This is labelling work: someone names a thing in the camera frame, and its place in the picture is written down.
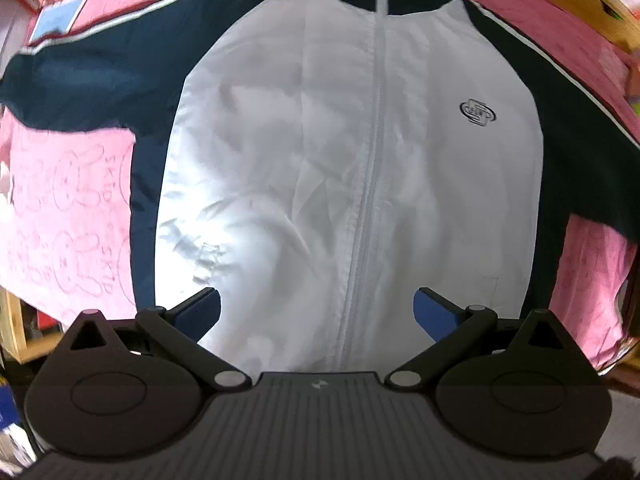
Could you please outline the navy white zip jacket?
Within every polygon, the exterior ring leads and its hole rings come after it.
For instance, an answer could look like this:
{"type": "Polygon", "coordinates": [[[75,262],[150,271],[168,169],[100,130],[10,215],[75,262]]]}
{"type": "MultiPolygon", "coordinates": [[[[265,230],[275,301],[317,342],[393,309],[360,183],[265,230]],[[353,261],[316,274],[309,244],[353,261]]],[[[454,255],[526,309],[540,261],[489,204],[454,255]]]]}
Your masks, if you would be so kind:
{"type": "Polygon", "coordinates": [[[134,134],[134,300],[216,288],[204,347],[252,375],[387,374],[418,289],[517,318],[570,216],[639,237],[638,142],[472,0],[160,0],[17,53],[1,101],[134,134]]]}

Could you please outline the pink bunny print towel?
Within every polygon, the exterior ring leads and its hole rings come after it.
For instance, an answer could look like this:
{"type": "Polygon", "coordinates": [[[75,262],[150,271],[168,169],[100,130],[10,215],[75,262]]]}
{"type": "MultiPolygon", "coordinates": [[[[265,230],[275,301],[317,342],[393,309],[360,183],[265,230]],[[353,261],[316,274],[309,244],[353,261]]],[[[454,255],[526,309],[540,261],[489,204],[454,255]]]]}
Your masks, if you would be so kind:
{"type": "MultiPolygon", "coordinates": [[[[548,0],[476,0],[545,48],[620,116],[638,117],[624,87],[634,60],[548,0]]],[[[1,121],[1,157],[13,195],[1,203],[1,283],[68,323],[95,304],[111,318],[134,310],[129,263],[129,175],[134,136],[124,129],[63,134],[1,121]]],[[[624,331],[615,297],[634,244],[583,218],[568,222],[553,311],[595,366],[615,356],[624,331]]]]}

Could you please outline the blue printed paper sheet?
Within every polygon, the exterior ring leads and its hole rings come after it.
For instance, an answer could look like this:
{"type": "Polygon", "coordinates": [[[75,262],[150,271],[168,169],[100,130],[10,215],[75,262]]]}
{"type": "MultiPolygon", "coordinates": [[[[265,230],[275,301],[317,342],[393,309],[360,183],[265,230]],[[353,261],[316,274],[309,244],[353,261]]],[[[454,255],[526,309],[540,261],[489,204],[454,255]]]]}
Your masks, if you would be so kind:
{"type": "Polygon", "coordinates": [[[34,44],[51,34],[67,34],[86,2],[87,0],[62,0],[43,8],[32,29],[29,43],[34,44]]]}

